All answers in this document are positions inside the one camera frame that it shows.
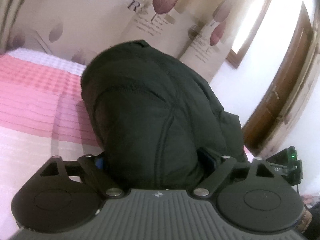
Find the pink checkered bed sheet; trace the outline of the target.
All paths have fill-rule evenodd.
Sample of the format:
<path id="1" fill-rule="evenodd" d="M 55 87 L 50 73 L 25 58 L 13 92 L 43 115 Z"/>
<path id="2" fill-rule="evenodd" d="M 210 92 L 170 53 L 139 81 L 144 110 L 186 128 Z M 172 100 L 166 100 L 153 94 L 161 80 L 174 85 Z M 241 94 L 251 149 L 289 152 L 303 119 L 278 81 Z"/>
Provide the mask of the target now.
<path id="1" fill-rule="evenodd" d="M 81 97 L 86 68 L 27 49 L 1 56 L 1 239 L 18 229 L 14 194 L 50 155 L 95 154 L 102 164 L 104 150 Z"/>

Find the brown wooden door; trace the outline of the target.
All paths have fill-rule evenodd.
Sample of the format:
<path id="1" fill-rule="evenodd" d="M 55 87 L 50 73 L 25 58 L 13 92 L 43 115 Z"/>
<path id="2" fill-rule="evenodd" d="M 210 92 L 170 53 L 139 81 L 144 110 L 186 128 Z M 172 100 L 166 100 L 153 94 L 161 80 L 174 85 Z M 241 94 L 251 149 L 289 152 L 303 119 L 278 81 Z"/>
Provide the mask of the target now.
<path id="1" fill-rule="evenodd" d="M 306 84 L 312 76 L 319 36 L 306 6 L 300 9 L 283 61 L 261 102 L 243 127 L 244 144 L 255 157 L 280 151 L 308 101 Z"/>

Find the black jacket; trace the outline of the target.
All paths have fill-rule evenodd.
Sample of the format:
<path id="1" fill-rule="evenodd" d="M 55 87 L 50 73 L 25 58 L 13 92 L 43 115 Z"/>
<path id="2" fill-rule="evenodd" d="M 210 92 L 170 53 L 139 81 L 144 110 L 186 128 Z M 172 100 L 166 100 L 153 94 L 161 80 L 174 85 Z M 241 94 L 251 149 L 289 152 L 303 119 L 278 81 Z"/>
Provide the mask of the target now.
<path id="1" fill-rule="evenodd" d="M 121 189 L 193 189 L 223 155 L 247 161 L 239 117 L 204 78 L 143 40 L 99 54 L 81 97 L 104 150 L 101 169 Z"/>

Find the beige leaf-print curtain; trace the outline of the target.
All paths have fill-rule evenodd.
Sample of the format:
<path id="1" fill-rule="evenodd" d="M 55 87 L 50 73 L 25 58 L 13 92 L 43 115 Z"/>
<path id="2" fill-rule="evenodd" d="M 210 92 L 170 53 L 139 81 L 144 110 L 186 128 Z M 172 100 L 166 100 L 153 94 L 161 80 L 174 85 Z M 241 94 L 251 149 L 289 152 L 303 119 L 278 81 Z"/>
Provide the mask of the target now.
<path id="1" fill-rule="evenodd" d="M 255 0 L 1 0 L 1 51 L 27 48 L 80 64 L 144 40 L 210 81 Z"/>

